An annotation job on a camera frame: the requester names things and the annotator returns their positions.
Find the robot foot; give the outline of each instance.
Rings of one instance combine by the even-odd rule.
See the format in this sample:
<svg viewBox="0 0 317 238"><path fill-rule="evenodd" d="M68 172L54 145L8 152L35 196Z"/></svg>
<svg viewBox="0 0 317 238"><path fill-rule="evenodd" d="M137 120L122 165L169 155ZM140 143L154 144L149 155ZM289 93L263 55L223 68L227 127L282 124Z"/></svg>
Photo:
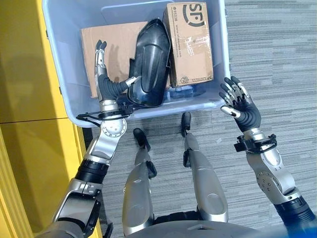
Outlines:
<svg viewBox="0 0 317 238"><path fill-rule="evenodd" d="M147 137L145 136L144 132L141 129L135 128L133 130L133 135L134 135L134 138L138 141L138 144L141 148L145 149L146 147L147 150L150 151L151 149L150 144L147 140Z"/></svg>
<svg viewBox="0 0 317 238"><path fill-rule="evenodd" d="M181 134L183 137L187 135L187 130L190 130L190 122L192 119L192 115L190 112L185 112L182 115L182 129L181 129Z"/></svg>

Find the blue plastic bin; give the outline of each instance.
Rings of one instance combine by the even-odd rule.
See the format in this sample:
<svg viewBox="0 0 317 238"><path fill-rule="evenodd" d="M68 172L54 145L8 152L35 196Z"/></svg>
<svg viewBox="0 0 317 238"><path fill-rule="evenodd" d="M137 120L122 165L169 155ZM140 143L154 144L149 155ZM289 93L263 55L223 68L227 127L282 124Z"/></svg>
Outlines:
<svg viewBox="0 0 317 238"><path fill-rule="evenodd" d="M170 0L43 0L47 27L60 91L69 119L81 127L94 125L77 120L85 112L99 111L91 91L84 65L80 29L92 26L149 21L163 17ZM129 119L144 119L184 111L219 108L219 85L230 76L224 0L208 0L208 19L214 80L195 86L170 89L158 108L134 112Z"/></svg>

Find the robotic arm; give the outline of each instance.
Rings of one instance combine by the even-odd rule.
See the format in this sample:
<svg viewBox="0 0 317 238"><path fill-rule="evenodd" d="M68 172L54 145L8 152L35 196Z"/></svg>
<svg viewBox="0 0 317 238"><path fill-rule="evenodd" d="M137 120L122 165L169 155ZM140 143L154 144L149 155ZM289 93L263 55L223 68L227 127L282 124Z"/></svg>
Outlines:
<svg viewBox="0 0 317 238"><path fill-rule="evenodd" d="M98 194L111 164L119 139L127 124L117 105L117 96L140 77L121 83L110 81L104 64L106 42L98 41L95 56L95 80L101 113L100 135L94 139L66 190L52 224L37 238L86 238L95 228L100 202Z"/></svg>
<svg viewBox="0 0 317 238"><path fill-rule="evenodd" d="M250 94L236 78L225 78L221 84L225 94L220 97L226 103L221 110L234 117L242 136L235 144L237 152L246 151L247 160L256 175L260 189L274 204L289 234L317 226L316 216L300 194L294 178L284 167L276 148L276 136L266 137L260 129L261 115Z"/></svg>

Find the yellow cabinet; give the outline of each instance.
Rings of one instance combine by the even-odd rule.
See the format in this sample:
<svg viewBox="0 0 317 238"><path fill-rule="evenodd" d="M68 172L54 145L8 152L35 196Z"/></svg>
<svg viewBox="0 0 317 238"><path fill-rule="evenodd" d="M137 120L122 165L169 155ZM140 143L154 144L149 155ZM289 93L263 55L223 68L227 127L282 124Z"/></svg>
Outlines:
<svg viewBox="0 0 317 238"><path fill-rule="evenodd" d="M58 86L42 0L0 1L1 237L49 225L83 158ZM102 237L99 224L91 237Z"/></svg>
<svg viewBox="0 0 317 238"><path fill-rule="evenodd" d="M28 222L38 233L50 224L83 158L82 130L69 119L5 123L0 128ZM99 224L92 237L102 237Z"/></svg>
<svg viewBox="0 0 317 238"><path fill-rule="evenodd" d="M41 0L0 1L0 123L67 117Z"/></svg>

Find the humanoid robot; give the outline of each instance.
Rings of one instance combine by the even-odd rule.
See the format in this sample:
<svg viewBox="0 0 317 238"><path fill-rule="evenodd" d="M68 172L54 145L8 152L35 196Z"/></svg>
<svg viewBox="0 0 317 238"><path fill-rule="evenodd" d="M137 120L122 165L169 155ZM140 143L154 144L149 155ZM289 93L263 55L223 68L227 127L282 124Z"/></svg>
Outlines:
<svg viewBox="0 0 317 238"><path fill-rule="evenodd" d="M96 48L96 82L103 120L100 135L95 138L70 181L53 217L52 224L38 238L86 238L96 225L100 202L98 195L113 160L120 137L127 123L116 102L119 93L130 87L139 77L131 77L119 84L110 81L104 65L105 44ZM225 106L221 110L233 117L243 135L235 144L237 151L246 151L247 161L254 170L260 189L274 204L290 236L315 235L317 220L295 185L292 175L284 167L276 148L276 136L266 137L260 129L261 115L251 96L236 78L225 78L220 97ZM197 210L154 217L149 179L157 175L148 151L150 144L143 131L133 133L140 146L135 167L124 188L122 225L129 238L157 237L266 237L259 232L227 223L228 206L221 184L208 159L199 150L190 133L190 113L182 115L182 136L185 137L183 165L192 170Z"/></svg>

